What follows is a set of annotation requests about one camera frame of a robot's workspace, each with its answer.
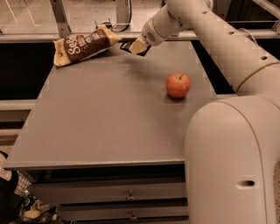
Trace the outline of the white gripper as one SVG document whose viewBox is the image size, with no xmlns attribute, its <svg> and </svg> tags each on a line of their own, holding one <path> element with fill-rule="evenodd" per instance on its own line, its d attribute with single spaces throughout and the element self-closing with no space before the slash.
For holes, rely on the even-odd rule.
<svg viewBox="0 0 280 224">
<path fill-rule="evenodd" d="M 151 18 L 144 24 L 142 36 L 138 37 L 129 47 L 129 51 L 134 55 L 144 53 L 149 46 L 158 46 L 165 41 L 156 32 Z"/>
</svg>

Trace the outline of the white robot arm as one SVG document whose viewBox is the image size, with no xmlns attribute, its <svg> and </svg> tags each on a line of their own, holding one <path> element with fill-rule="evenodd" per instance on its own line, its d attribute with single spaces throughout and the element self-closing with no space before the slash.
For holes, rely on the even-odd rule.
<svg viewBox="0 0 280 224">
<path fill-rule="evenodd" d="M 279 224 L 280 71 L 277 58 L 215 15 L 204 0 L 164 0 L 138 50 L 190 28 L 233 86 L 199 109 L 185 135 L 190 224 Z"/>
</svg>

